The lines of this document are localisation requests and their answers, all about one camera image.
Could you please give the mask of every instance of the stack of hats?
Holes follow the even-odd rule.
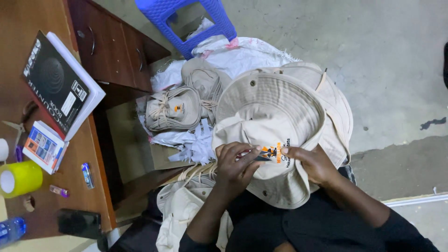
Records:
[[[188,130],[201,120],[201,102],[198,92],[191,87],[151,95],[146,104],[146,127],[149,130]]]
[[[201,118],[215,122],[218,100],[231,78],[204,59],[187,61],[181,70],[185,86],[151,95],[146,105],[146,127],[152,131],[191,130]]]
[[[352,129],[349,104],[326,71],[294,62],[251,70],[230,83],[218,102],[212,148],[234,141],[263,146],[271,161],[255,172],[247,190],[272,206],[295,209],[318,186],[281,148],[311,151],[319,144],[336,168],[350,162]]]
[[[187,61],[181,70],[182,80],[187,87],[193,87],[201,98],[201,117],[215,122],[216,109],[222,91],[232,79],[224,72],[212,67],[204,59],[194,58]]]

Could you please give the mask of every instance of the black phone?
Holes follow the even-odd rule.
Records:
[[[57,212],[59,232],[83,238],[100,239],[101,215],[88,211],[59,209]]]

